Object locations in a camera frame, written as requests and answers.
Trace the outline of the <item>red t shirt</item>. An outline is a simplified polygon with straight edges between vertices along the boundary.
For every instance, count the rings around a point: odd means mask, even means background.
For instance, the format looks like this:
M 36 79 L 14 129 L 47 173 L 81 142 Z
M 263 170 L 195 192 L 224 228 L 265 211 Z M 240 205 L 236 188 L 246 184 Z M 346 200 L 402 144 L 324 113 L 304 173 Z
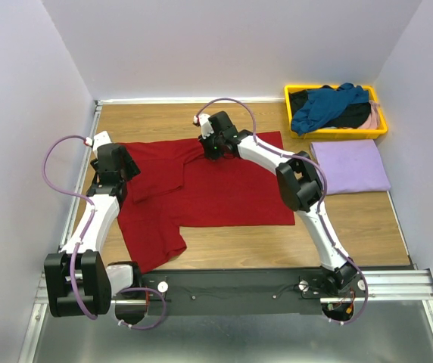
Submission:
M 293 225 L 276 177 L 237 157 L 212 161 L 195 139 L 125 145 L 140 173 L 117 221 L 141 273 L 182 254 L 181 227 Z

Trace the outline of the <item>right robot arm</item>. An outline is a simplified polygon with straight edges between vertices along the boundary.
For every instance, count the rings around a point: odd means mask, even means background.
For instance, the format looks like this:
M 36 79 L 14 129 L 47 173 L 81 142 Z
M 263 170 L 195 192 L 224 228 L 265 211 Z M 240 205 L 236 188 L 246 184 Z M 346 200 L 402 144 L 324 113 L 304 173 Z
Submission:
M 325 178 L 309 155 L 279 149 L 246 129 L 237 130 L 224 111 L 212 116 L 200 113 L 193 117 L 193 123 L 201 129 L 198 140 L 206 158 L 232 155 L 276 177 L 283 203 L 299 216 L 317 249 L 324 291 L 340 296 L 348 290 L 359 271 L 332 227 L 323 200 Z

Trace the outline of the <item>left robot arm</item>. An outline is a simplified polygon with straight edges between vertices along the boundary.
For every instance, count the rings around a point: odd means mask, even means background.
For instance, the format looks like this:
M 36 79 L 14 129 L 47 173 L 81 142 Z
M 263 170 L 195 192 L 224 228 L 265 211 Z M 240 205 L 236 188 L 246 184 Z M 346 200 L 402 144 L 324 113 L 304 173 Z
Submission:
M 95 171 L 87 192 L 81 195 L 86 208 L 76 230 L 57 253 L 44 261 L 48 304 L 52 316 L 85 315 L 95 320 L 111 307 L 113 296 L 127 299 L 141 293 L 142 280 L 134 262 L 115 262 L 105 266 L 101 250 L 127 195 L 127 184 L 140 173 L 122 144 L 108 133 L 84 138 L 92 149 Z

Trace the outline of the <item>yellow plastic bin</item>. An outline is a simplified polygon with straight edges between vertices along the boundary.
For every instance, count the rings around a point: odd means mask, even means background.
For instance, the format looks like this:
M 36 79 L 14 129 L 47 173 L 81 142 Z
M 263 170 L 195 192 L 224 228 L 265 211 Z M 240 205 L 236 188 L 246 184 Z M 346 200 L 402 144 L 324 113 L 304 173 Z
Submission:
M 388 131 L 380 105 L 379 127 L 360 129 L 370 114 L 369 102 L 378 103 L 370 85 L 286 85 L 284 95 L 293 138 L 377 139 Z

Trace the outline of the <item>folded purple t shirt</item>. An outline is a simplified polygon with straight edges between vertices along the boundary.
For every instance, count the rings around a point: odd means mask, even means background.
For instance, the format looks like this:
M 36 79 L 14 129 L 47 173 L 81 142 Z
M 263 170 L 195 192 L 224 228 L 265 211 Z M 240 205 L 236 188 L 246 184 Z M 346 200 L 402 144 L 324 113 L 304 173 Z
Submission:
M 318 141 L 310 151 L 327 180 L 328 194 L 389 191 L 381 155 L 371 139 Z

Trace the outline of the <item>pink t shirt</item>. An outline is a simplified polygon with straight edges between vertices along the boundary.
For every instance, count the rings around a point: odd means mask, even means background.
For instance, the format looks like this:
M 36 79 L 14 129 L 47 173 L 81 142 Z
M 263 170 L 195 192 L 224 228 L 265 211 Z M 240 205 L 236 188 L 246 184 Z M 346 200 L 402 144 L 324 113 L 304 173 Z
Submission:
M 360 126 L 360 129 L 377 129 L 380 125 L 379 103 L 370 101 L 370 114 L 366 121 Z

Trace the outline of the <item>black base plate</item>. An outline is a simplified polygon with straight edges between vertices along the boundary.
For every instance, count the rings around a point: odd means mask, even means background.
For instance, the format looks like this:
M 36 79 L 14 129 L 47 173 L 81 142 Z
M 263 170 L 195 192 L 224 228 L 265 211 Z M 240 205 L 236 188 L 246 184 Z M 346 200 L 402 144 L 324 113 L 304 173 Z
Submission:
M 333 287 L 321 268 L 155 270 L 142 276 L 151 292 L 118 293 L 115 315 L 135 324 L 147 316 L 320 315 L 343 312 L 365 296 L 360 277 Z

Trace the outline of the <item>aluminium front rail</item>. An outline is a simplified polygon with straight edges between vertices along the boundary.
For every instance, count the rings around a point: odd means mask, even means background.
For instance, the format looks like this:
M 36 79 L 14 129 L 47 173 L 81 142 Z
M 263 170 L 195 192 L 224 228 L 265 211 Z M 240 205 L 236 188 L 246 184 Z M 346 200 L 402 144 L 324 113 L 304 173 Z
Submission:
M 433 296 L 433 285 L 424 270 L 368 270 L 357 275 L 348 286 L 335 290 L 316 268 L 236 269 L 236 270 L 160 270 L 143 277 L 144 285 L 164 295 L 168 301 L 181 293 L 189 299 L 199 296 L 220 299 L 262 293 L 281 299 L 294 291 L 304 299 L 322 303 L 350 300 L 421 300 Z

